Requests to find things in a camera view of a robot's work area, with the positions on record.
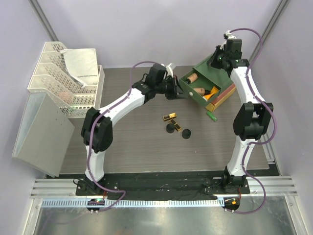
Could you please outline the green top drawer box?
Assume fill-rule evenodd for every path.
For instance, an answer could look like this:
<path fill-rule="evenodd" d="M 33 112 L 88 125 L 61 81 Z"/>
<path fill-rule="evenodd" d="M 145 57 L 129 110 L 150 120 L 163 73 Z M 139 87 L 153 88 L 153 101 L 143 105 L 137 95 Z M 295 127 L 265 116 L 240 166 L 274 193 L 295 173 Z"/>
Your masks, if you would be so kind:
<path fill-rule="evenodd" d="M 219 70 L 213 68 L 207 64 L 207 61 L 211 57 L 212 54 L 193 66 L 192 69 L 179 80 L 179 85 L 184 93 L 189 95 L 203 107 L 206 107 L 233 84 L 232 80 L 228 77 L 227 72 L 223 69 Z M 186 82 L 187 78 L 194 73 L 198 76 L 198 78 L 194 82 L 188 84 Z M 196 88 L 204 88 L 205 90 L 212 91 L 213 87 L 217 88 L 217 93 L 212 95 L 210 99 L 203 98 L 202 95 L 194 90 Z"/>

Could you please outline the orange cosmetic tube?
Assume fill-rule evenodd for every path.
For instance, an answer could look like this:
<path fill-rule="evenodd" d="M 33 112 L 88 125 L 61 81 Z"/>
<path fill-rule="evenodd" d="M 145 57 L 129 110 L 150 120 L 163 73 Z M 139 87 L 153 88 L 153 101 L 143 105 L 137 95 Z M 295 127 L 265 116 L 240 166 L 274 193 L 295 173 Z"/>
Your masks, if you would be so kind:
<path fill-rule="evenodd" d="M 205 91 L 205 95 L 203 97 L 207 100 L 210 100 L 215 94 L 218 94 L 218 93 L 219 93 L 219 89 L 213 86 L 212 89 L 209 91 L 209 93 L 208 93 L 208 90 Z"/>

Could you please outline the red drawer box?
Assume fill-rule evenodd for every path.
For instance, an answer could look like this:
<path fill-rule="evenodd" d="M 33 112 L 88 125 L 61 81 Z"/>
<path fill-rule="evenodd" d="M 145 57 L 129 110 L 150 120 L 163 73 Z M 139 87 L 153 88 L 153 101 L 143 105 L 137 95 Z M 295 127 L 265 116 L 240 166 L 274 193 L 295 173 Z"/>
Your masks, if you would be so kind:
<path fill-rule="evenodd" d="M 213 100 L 211 103 L 213 105 L 216 105 L 216 103 L 218 103 L 220 100 L 222 99 L 227 99 L 230 95 L 232 95 L 234 93 L 234 91 L 236 90 L 236 86 L 233 83 L 232 85 L 230 85 L 225 91 L 223 91 L 222 93 L 220 93 L 217 98 L 215 100 Z"/>

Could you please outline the peach foundation bottle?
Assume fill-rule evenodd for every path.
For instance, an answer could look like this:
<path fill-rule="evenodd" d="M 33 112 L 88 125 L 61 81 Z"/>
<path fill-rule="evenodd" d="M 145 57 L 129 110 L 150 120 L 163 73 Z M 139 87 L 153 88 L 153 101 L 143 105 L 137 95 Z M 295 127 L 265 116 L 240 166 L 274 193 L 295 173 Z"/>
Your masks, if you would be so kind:
<path fill-rule="evenodd" d="M 210 90 L 206 90 L 205 88 L 194 88 L 194 91 L 196 91 L 199 95 L 205 96 L 211 94 Z"/>

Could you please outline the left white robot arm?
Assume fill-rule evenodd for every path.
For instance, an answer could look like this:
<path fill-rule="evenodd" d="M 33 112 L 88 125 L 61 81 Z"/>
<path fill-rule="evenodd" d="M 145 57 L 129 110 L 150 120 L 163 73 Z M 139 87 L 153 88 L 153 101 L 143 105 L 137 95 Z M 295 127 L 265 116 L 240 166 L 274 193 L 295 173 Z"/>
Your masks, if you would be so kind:
<path fill-rule="evenodd" d="M 85 171 L 86 188 L 93 195 L 100 195 L 104 189 L 105 152 L 113 141 L 113 127 L 125 115 L 137 107 L 163 94 L 168 100 L 183 98 L 175 66 L 154 63 L 148 73 L 132 83 L 128 91 L 111 104 L 100 109 L 90 108 L 85 116 L 81 136 L 87 151 Z"/>

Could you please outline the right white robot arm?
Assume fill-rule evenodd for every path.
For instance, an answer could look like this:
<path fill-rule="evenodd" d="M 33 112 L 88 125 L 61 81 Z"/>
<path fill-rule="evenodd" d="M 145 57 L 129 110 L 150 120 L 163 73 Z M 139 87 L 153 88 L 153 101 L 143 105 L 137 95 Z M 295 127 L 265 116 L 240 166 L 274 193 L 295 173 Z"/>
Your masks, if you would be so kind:
<path fill-rule="evenodd" d="M 236 135 L 234 151 L 221 178 L 221 188 L 226 193 L 244 187 L 246 165 L 254 146 L 259 144 L 261 136 L 267 132 L 273 112 L 273 104 L 266 103 L 256 88 L 249 62 L 242 58 L 241 44 L 240 40 L 234 39 L 217 46 L 208 62 L 211 67 L 227 72 L 242 104 L 233 122 Z"/>

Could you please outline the gold black lipstick upper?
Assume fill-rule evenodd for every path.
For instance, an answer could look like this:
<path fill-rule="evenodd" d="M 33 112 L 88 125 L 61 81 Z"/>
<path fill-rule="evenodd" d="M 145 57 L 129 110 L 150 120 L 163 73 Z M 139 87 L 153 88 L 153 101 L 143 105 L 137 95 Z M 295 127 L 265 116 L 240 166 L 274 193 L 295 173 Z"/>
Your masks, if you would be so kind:
<path fill-rule="evenodd" d="M 171 113 L 171 114 L 163 116 L 162 118 L 163 118 L 164 121 L 170 121 L 170 120 L 172 120 L 172 119 L 174 119 L 176 117 L 177 117 L 176 113 Z"/>

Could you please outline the gold black lipstick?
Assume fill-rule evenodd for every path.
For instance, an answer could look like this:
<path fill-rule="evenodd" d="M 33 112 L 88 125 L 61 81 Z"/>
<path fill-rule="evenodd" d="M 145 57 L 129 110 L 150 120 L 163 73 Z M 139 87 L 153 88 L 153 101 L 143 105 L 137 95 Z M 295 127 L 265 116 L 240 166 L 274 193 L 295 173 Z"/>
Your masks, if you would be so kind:
<path fill-rule="evenodd" d="M 174 119 L 176 117 L 177 117 L 176 113 L 171 113 L 171 114 L 163 116 L 162 118 L 163 118 L 164 121 L 170 121 L 170 120 L 172 120 L 172 119 Z"/>
<path fill-rule="evenodd" d="M 176 131 L 179 132 L 181 130 L 181 126 L 174 119 L 170 120 L 170 123 L 174 125 Z"/>

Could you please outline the gold black lipstick lower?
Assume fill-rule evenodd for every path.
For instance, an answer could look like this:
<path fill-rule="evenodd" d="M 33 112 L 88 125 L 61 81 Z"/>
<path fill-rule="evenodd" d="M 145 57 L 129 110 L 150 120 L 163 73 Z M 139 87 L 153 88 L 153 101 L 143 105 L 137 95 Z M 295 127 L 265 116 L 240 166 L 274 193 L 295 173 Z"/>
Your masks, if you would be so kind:
<path fill-rule="evenodd" d="M 170 123 L 174 125 L 176 131 L 179 132 L 181 130 L 181 126 L 174 119 L 170 120 Z"/>

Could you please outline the yellow bottom drawer box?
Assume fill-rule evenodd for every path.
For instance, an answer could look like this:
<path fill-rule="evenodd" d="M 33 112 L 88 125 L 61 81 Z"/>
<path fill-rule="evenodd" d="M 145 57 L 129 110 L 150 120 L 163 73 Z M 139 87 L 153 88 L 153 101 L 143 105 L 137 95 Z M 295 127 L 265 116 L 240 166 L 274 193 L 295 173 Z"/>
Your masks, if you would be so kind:
<path fill-rule="evenodd" d="M 216 103 L 216 105 L 213 105 L 212 103 L 209 103 L 207 106 L 206 106 L 206 110 L 208 110 L 208 111 L 210 111 L 210 112 L 213 112 L 213 111 L 215 111 L 222 103 L 224 103 L 227 99 L 222 99 L 222 100 L 220 100 L 218 103 Z"/>

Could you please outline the black round jar left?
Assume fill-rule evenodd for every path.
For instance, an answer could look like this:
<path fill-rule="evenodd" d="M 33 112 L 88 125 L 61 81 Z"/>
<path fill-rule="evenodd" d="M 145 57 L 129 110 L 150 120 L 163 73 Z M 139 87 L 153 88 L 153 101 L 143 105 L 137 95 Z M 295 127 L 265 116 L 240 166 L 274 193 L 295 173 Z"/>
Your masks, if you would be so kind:
<path fill-rule="evenodd" d="M 173 133 L 175 131 L 175 126 L 173 125 L 173 124 L 167 124 L 166 125 L 166 132 L 167 133 L 169 133 L 169 134 L 171 134 L 171 133 Z"/>

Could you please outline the black round jar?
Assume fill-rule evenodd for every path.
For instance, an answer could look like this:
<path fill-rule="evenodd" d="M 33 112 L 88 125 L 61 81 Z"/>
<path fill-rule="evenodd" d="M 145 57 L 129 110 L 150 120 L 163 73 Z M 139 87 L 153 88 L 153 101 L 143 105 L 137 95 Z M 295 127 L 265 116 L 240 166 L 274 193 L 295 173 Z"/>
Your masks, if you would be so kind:
<path fill-rule="evenodd" d="M 166 125 L 166 132 L 167 133 L 169 133 L 169 134 L 171 134 L 171 133 L 173 133 L 175 131 L 175 126 L 173 125 L 173 124 L 167 124 Z"/>
<path fill-rule="evenodd" d="M 189 138 L 191 137 L 191 134 L 192 134 L 191 130 L 189 130 L 189 129 L 184 129 L 184 130 L 182 131 L 181 136 L 182 136 L 184 139 L 189 139 Z"/>

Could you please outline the black round jar right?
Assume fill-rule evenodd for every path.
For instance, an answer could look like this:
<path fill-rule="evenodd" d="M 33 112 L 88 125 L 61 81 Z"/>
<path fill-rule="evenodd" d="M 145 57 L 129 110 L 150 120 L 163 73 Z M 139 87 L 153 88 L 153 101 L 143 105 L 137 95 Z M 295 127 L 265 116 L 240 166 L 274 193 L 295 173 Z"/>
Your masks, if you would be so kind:
<path fill-rule="evenodd" d="M 189 139 L 189 138 L 191 137 L 191 134 L 192 134 L 191 130 L 189 130 L 189 129 L 184 129 L 184 130 L 182 131 L 181 136 L 182 136 L 184 139 Z"/>

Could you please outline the white paper booklet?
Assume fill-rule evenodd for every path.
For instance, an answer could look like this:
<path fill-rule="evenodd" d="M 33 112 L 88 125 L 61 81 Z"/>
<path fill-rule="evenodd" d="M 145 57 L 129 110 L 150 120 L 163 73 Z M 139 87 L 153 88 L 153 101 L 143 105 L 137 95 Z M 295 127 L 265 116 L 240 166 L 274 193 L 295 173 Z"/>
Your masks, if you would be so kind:
<path fill-rule="evenodd" d="M 65 73 L 80 87 L 98 84 L 96 49 L 63 49 L 60 51 Z"/>

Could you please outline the white mesh file organizer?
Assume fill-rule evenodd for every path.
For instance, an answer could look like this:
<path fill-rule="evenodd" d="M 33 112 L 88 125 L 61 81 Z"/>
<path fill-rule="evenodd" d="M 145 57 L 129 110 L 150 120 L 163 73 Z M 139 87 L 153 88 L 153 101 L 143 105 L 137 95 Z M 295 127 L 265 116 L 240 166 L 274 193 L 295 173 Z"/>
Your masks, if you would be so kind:
<path fill-rule="evenodd" d="M 82 118 L 89 108 L 100 108 L 105 73 L 98 65 L 97 81 L 80 87 L 66 74 L 62 63 L 60 51 L 66 48 L 61 42 L 45 42 L 27 89 L 47 93 L 68 118 Z"/>

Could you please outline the grey metal bookend box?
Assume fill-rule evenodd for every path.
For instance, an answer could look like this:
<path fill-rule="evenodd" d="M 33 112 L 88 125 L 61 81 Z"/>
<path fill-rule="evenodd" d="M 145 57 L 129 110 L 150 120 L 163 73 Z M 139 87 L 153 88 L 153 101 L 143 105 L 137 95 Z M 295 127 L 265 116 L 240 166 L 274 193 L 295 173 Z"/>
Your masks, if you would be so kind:
<path fill-rule="evenodd" d="M 74 125 L 46 93 L 32 93 L 22 115 L 12 157 L 58 177 Z"/>

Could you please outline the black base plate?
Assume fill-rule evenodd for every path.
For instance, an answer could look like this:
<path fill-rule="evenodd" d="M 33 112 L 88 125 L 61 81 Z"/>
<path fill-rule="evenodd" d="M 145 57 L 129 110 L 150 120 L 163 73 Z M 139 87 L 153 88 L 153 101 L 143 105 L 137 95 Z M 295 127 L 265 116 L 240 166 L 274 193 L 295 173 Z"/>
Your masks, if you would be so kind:
<path fill-rule="evenodd" d="M 98 188 L 83 174 L 73 179 L 77 196 L 107 196 L 125 200 L 182 200 L 206 198 L 214 194 L 249 194 L 248 182 L 242 187 L 222 186 L 221 171 L 150 173 L 106 173 Z"/>

